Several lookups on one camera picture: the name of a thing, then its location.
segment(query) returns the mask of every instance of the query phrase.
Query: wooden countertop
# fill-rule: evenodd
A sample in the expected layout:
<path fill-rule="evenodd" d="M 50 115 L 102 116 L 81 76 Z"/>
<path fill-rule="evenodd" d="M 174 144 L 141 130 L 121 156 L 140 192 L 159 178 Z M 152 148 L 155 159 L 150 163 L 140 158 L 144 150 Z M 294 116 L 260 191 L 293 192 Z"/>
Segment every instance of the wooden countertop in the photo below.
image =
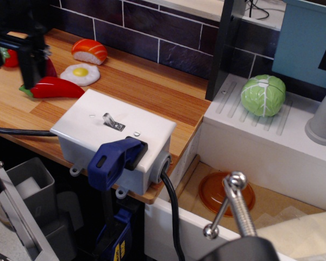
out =
<path fill-rule="evenodd" d="M 45 36 L 58 76 L 69 65 L 81 63 L 71 55 L 72 45 L 79 39 L 56 29 Z M 170 144 L 173 157 L 170 175 L 210 105 L 210 101 L 204 99 L 208 81 L 110 47 L 107 49 L 106 61 L 98 66 L 100 80 L 83 89 L 92 88 L 176 122 Z M 22 83 L 19 68 L 0 68 L 0 127 L 49 130 L 76 101 L 74 98 L 30 98 L 18 90 Z M 57 137 L 2 137 L 64 166 L 72 166 L 63 158 Z M 143 196 L 131 192 L 129 195 L 151 204 L 161 189 L 161 184 L 151 185 Z"/>

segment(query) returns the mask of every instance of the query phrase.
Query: black wire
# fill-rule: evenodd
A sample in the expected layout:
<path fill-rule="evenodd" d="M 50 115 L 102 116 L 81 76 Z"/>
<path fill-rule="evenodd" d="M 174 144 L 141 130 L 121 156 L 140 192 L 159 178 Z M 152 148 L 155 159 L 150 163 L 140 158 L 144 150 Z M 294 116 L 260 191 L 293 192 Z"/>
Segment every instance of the black wire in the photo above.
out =
<path fill-rule="evenodd" d="M 249 17 L 251 17 L 251 13 L 252 13 L 252 7 L 254 6 L 254 1 L 250 0 L 250 11 L 249 11 Z"/>
<path fill-rule="evenodd" d="M 263 9 L 263 8 L 260 8 L 260 7 L 258 7 L 258 6 L 256 5 L 257 2 L 258 2 L 258 0 L 256 1 L 256 3 L 254 3 L 253 0 L 249 0 L 249 2 L 250 2 L 249 17 L 251 17 L 251 15 L 252 15 L 252 8 L 253 8 L 253 7 L 256 7 L 258 10 L 260 10 L 260 11 L 262 11 L 262 12 L 265 12 L 265 13 L 267 14 L 267 15 L 264 16 L 264 17 L 257 18 L 257 20 L 262 20 L 262 19 L 266 19 L 266 18 L 269 17 L 269 12 L 267 12 L 266 10 L 277 10 L 277 11 L 280 11 L 279 9 L 269 9 L 269 8 Z"/>
<path fill-rule="evenodd" d="M 164 182 L 165 187 L 168 190 L 170 201 L 172 204 L 172 216 L 173 216 L 173 240 L 176 253 L 178 254 L 179 261 L 185 261 L 185 256 L 180 245 L 180 233 L 179 233 L 179 205 L 178 198 L 174 190 L 174 186 L 170 181 L 167 173 L 162 170 L 160 175 L 162 181 Z"/>
<path fill-rule="evenodd" d="M 51 133 L 49 130 L 33 130 L 33 129 L 9 129 L 9 128 L 0 128 L 1 134 L 9 135 L 24 135 L 24 136 L 46 136 L 54 137 L 55 134 Z"/>
<path fill-rule="evenodd" d="M 261 17 L 261 18 L 257 18 L 257 20 L 262 20 L 262 19 L 266 19 L 269 17 L 269 12 L 267 12 L 265 9 L 263 8 L 259 8 L 256 4 L 253 3 L 253 6 L 256 7 L 258 10 L 265 12 L 267 15 L 265 17 Z"/>

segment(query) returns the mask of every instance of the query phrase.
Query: gray cup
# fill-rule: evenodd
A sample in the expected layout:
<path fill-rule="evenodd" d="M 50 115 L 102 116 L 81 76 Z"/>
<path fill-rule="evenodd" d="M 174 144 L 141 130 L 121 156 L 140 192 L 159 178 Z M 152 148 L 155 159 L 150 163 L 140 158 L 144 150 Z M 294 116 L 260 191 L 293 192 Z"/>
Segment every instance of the gray cup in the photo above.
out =
<path fill-rule="evenodd" d="M 314 142 L 326 146 L 326 96 L 305 125 L 305 133 Z"/>

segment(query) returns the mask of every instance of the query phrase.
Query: salmon sushi toy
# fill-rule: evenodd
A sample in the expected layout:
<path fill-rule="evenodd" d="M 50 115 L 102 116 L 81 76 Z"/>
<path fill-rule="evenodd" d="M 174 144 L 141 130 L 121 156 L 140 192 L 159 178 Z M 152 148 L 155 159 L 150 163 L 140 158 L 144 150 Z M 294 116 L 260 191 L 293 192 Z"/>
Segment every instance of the salmon sushi toy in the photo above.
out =
<path fill-rule="evenodd" d="M 81 39 L 73 45 L 71 54 L 75 60 L 100 65 L 107 58 L 108 50 L 98 41 Z"/>

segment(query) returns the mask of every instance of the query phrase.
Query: metal toggle lever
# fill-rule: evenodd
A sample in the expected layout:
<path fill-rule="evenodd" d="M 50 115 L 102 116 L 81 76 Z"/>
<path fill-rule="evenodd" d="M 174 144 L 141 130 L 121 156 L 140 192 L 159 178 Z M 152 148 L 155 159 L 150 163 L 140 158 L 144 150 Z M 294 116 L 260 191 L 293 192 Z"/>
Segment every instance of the metal toggle lever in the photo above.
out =
<path fill-rule="evenodd" d="M 114 118 L 111 117 L 111 115 L 109 113 L 105 113 L 103 115 L 103 119 L 104 119 L 104 125 L 112 128 L 112 129 L 115 129 L 117 131 L 123 131 L 123 129 L 126 127 L 125 125 L 119 123 L 119 122 L 116 122 L 114 120 Z"/>
<path fill-rule="evenodd" d="M 257 236 L 249 210 L 241 194 L 241 191 L 247 186 L 247 184 L 248 181 L 246 176 L 240 171 L 233 171 L 231 174 L 226 176 L 226 178 L 223 180 L 226 197 L 224 197 L 221 208 L 219 209 L 213 223 L 205 226 L 203 231 L 205 237 L 208 239 L 214 239 L 217 237 L 217 225 L 223 217 L 229 204 L 232 213 L 234 214 L 240 235 L 242 237 L 248 235 Z"/>

